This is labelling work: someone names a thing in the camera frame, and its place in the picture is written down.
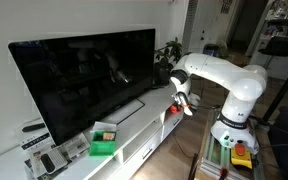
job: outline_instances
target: floor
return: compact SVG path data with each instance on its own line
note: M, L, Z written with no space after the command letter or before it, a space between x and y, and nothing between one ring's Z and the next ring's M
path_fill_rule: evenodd
M244 66L249 63L249 58L243 56L243 54L238 52L231 54L234 64ZM269 79L265 93L258 99L253 109L257 116L263 117L282 84L283 81ZM197 113L192 118L184 117L184 120L134 174L133 180L181 180L188 178L192 157L194 153L199 152L205 123L211 111L206 108L223 105L228 94L228 91L223 87L199 77L193 78L191 91L201 96L201 108L198 108ZM288 106L288 92L280 106ZM271 119L274 120L277 115L278 110L274 112ZM259 133L266 136L265 130ZM265 148L262 152L269 154L272 153L272 150ZM276 166L274 159L263 159L263 161ZM271 166L265 166L264 168L270 174L269 177L266 177L267 179L278 179L276 178L279 177L277 169Z

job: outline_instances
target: green box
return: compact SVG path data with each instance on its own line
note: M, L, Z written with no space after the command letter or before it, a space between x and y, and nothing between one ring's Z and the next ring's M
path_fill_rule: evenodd
M93 135L93 141L90 147L90 156L113 156L115 152L115 139L112 141L103 141L105 131L96 131Z

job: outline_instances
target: white tv cabinet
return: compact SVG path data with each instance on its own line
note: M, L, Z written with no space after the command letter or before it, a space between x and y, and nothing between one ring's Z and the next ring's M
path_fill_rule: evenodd
M175 92L174 85L170 84L140 96L138 99L145 106L117 125L114 156L90 157L84 153L55 179L129 179L182 120L183 111L177 114L167 111L174 103L172 94ZM117 124L123 116L138 109L138 102L132 101L102 121ZM89 141L90 129L84 131ZM20 147L2 154L0 180L27 179L24 161L28 158Z

